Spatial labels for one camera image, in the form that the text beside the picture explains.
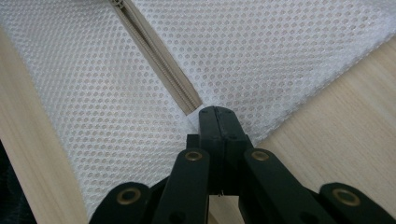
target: zipper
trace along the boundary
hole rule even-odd
[[[186,115],[201,104],[198,92],[131,1],[110,0],[137,46]]]

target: round metal ring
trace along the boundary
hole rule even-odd
[[[128,188],[128,189],[121,191],[117,195],[117,202],[122,205],[135,203],[135,202],[137,202],[137,200],[139,200],[141,195],[142,195],[142,193],[140,192],[139,189]]]
[[[196,152],[196,151],[188,152],[188,153],[186,153],[186,155],[185,155],[185,158],[186,158],[188,161],[198,161],[198,160],[200,160],[202,157],[203,157],[202,154],[199,153],[199,152]]]
[[[266,161],[266,160],[270,159],[270,156],[268,156],[267,153],[262,152],[262,151],[252,152],[251,157],[253,157],[257,161]]]
[[[347,189],[334,189],[332,191],[332,195],[338,200],[338,202],[348,206],[358,206],[361,204],[361,199]]]

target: white mesh fabric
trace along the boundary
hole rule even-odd
[[[235,111],[254,144],[396,29],[396,1],[133,2],[204,104]]]
[[[89,216],[118,184],[169,175],[194,130],[107,0],[2,1],[0,24],[29,69]]]

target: light wood surface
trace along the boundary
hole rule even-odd
[[[396,217],[396,38],[260,144],[306,187],[354,186]],[[39,223],[86,223],[78,184],[18,54],[0,29],[0,139]],[[209,223],[243,223],[236,197],[210,197]]]

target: clamp jaw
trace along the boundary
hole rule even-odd
[[[273,153],[253,147],[232,110],[204,108],[199,124],[167,178],[151,188],[115,187],[90,223],[203,224],[209,194],[238,195],[246,223],[396,223],[348,185],[327,184],[319,194],[304,188]]]

